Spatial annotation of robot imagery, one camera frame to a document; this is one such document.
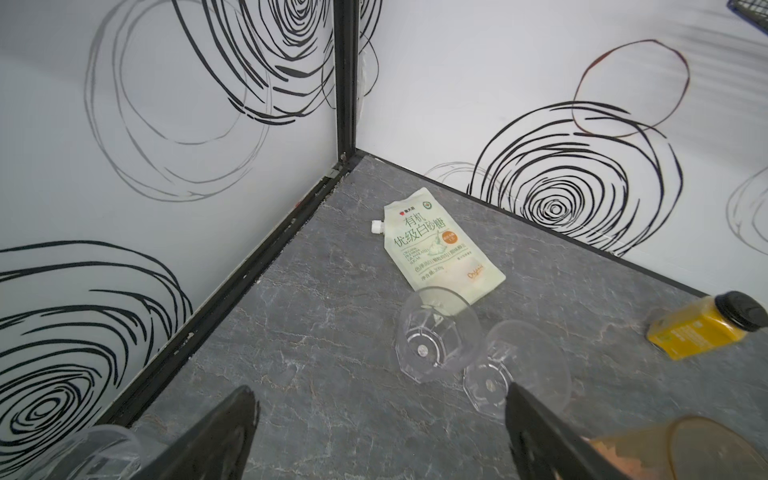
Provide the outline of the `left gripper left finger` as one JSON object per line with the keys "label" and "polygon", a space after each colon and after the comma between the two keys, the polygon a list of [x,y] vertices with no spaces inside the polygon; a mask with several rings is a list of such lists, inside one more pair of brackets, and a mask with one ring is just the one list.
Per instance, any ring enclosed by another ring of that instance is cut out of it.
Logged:
{"label": "left gripper left finger", "polygon": [[254,392],[240,386],[133,477],[238,480],[244,474],[259,416]]}

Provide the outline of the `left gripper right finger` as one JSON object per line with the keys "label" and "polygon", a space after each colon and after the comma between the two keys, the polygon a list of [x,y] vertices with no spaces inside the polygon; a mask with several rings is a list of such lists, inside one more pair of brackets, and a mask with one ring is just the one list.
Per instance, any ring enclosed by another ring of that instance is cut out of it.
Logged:
{"label": "left gripper right finger", "polygon": [[512,459],[521,479],[626,477],[517,383],[511,383],[507,390],[505,427]]}

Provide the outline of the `amber plastic cup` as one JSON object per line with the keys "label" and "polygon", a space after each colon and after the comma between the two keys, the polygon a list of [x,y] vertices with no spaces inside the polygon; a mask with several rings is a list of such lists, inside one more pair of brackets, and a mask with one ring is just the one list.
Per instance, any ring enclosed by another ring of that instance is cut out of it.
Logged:
{"label": "amber plastic cup", "polygon": [[588,443],[631,479],[765,479],[767,460],[746,439],[701,416],[685,416]]}

